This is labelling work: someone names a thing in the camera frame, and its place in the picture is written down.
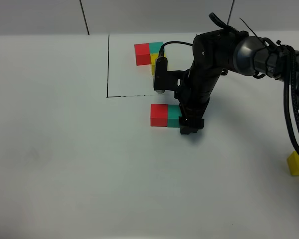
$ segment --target red block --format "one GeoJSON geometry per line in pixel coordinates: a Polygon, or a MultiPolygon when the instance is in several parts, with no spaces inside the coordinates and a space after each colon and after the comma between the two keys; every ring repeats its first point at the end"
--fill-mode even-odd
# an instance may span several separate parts
{"type": "Polygon", "coordinates": [[[136,65],[151,65],[150,58],[150,44],[136,44],[134,45],[136,65]]]}
{"type": "Polygon", "coordinates": [[[150,125],[152,127],[167,127],[168,104],[152,104],[150,107],[150,125]]]}

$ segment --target yellow block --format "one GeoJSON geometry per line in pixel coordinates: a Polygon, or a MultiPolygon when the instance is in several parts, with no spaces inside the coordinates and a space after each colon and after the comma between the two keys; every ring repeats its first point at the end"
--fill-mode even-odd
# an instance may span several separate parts
{"type": "Polygon", "coordinates": [[[151,58],[151,73],[155,75],[155,68],[156,68],[156,59],[159,57],[158,53],[152,53],[150,55],[151,58]]]}
{"type": "Polygon", "coordinates": [[[293,152],[287,159],[290,174],[292,176],[299,176],[299,155],[293,152]]]}

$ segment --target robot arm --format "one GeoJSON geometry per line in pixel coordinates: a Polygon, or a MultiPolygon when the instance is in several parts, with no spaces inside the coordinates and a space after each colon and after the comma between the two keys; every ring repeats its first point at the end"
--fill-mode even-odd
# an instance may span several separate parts
{"type": "MultiPolygon", "coordinates": [[[[182,112],[179,118],[181,134],[197,133],[204,128],[202,117],[210,94],[219,76],[227,75],[228,71],[255,78],[267,75],[286,82],[286,90],[289,89],[289,84],[293,89],[294,84],[296,95],[293,103],[299,110],[299,52],[280,45],[279,41],[276,45],[268,38],[249,36],[246,31],[237,31],[213,13],[209,17],[222,29],[195,37],[192,46],[194,61],[190,69],[168,71],[168,60],[163,54],[160,54],[156,61],[154,89],[159,93],[165,90],[174,91],[174,97],[179,100],[182,112]]],[[[287,122],[287,128],[291,127],[291,123],[288,124],[287,122]]]]}

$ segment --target white surface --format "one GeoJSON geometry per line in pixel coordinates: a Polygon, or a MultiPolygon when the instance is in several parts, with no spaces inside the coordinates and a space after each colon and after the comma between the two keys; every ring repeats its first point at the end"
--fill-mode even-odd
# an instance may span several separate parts
{"type": "Polygon", "coordinates": [[[281,82],[221,77],[181,136],[150,127],[171,95],[106,98],[106,56],[107,36],[0,37],[3,238],[299,239],[281,82]]]}
{"type": "MultiPolygon", "coordinates": [[[[110,35],[108,96],[153,95],[151,65],[137,66],[134,44],[185,41],[192,43],[196,34],[129,34],[110,35]]],[[[192,48],[173,44],[166,46],[168,69],[187,70],[193,62],[192,48]]]]}
{"type": "Polygon", "coordinates": [[[227,22],[232,0],[82,0],[91,34],[206,32],[227,22]]]}
{"type": "Polygon", "coordinates": [[[82,34],[79,0],[0,0],[0,35],[82,34]]]}
{"type": "Polygon", "coordinates": [[[299,0],[236,0],[230,25],[237,30],[299,30],[299,0]]]}

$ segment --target toy block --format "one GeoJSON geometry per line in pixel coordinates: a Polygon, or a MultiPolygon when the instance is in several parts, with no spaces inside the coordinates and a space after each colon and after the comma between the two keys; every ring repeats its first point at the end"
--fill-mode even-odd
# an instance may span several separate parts
{"type": "Polygon", "coordinates": [[[156,68],[156,59],[159,57],[158,53],[152,53],[150,55],[151,58],[151,73],[155,75],[155,68],[156,68]]]}
{"type": "Polygon", "coordinates": [[[292,176],[299,176],[299,155],[293,152],[287,159],[290,174],[292,176]]]}
{"type": "Polygon", "coordinates": [[[150,107],[151,127],[167,127],[168,104],[152,104],[150,107]]]}
{"type": "Polygon", "coordinates": [[[137,66],[151,64],[150,45],[148,43],[136,44],[134,45],[134,50],[135,50],[135,59],[136,59],[137,66]]]}
{"type": "Polygon", "coordinates": [[[168,123],[169,128],[180,128],[179,117],[182,116],[179,105],[168,105],[168,123]]]}
{"type": "Polygon", "coordinates": [[[161,46],[163,46],[164,42],[152,42],[149,44],[150,53],[159,53],[161,46]]]}

